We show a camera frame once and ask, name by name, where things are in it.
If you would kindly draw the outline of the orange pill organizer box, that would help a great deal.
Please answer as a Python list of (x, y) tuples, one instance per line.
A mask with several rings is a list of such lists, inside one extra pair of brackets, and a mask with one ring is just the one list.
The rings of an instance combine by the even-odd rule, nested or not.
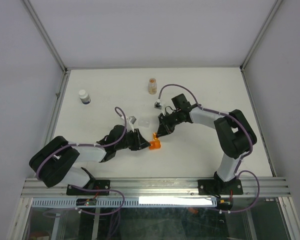
[(161, 148), (160, 139), (157, 137), (157, 133), (154, 132), (152, 134), (152, 141), (149, 142), (150, 146), (148, 147), (150, 150), (157, 150)]

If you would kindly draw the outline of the clear bottle orange pills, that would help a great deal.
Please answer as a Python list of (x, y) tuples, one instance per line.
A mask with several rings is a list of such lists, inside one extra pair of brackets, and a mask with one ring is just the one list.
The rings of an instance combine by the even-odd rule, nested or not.
[(150, 78), (148, 81), (148, 93), (151, 95), (157, 93), (157, 81), (155, 78)]

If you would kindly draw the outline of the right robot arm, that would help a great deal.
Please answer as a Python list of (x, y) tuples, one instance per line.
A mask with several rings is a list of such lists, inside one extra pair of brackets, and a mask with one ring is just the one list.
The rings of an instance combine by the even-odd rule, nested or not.
[(184, 94), (172, 98), (175, 109), (158, 115), (156, 136), (174, 132), (181, 123), (200, 124), (216, 131), (223, 156), (212, 179), (198, 180), (199, 195), (242, 195), (242, 183), (236, 173), (243, 159), (252, 153), (257, 137), (241, 110), (218, 112), (198, 104), (190, 104)]

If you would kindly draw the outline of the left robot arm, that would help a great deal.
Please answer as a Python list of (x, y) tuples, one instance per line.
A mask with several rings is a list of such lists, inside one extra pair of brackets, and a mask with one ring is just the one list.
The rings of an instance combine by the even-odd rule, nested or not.
[(139, 129), (128, 131), (123, 125), (115, 125), (109, 134), (94, 144), (69, 143), (63, 136), (57, 136), (30, 159), (29, 166), (46, 187), (65, 182), (77, 185), (87, 195), (95, 188), (93, 176), (87, 170), (74, 167), (74, 163), (105, 163), (113, 159), (117, 151), (140, 151), (150, 146)]

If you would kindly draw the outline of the white cap pill bottle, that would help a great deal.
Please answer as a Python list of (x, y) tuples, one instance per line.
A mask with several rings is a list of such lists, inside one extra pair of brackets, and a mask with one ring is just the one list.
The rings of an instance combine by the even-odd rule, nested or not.
[(87, 105), (91, 102), (91, 98), (86, 90), (84, 89), (79, 90), (78, 95), (79, 95), (79, 99), (84, 105)]

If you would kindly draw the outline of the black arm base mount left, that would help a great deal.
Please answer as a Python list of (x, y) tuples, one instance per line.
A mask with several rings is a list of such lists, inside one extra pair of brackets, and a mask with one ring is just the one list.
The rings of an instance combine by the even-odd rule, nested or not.
[(109, 179), (93, 179), (85, 186), (79, 187), (68, 185), (66, 189), (67, 196), (108, 196), (110, 194), (111, 181)]

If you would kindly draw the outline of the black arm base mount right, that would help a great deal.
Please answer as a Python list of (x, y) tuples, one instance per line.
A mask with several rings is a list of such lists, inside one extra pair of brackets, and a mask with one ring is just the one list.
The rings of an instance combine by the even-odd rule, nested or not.
[(227, 182), (216, 179), (199, 179), (197, 183), (198, 194), (201, 196), (210, 195), (221, 198), (221, 195), (240, 196), (244, 193), (241, 181), (236, 178)]

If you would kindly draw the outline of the aluminium frame rail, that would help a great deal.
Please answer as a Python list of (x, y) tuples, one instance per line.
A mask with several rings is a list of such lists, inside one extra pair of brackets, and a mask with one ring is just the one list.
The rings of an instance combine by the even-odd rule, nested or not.
[[(192, 178), (110, 178), (109, 188), (123, 193), (127, 198), (140, 196), (167, 196), (167, 197), (194, 197), (208, 198), (211, 194), (205, 191), (206, 186), (199, 184), (198, 177)], [(241, 176), (241, 183), (236, 184), (233, 190), (228, 190), (220, 197), (226, 198), (230, 194), (234, 198), (254, 198), (257, 193), (261, 198), (290, 197), (291, 191), (283, 177), (259, 177), (260, 189), (254, 177)], [(35, 178), (27, 178), (24, 182), (22, 198), (69, 198), (69, 192), (74, 188), (66, 183), (59, 183), (48, 188)]]

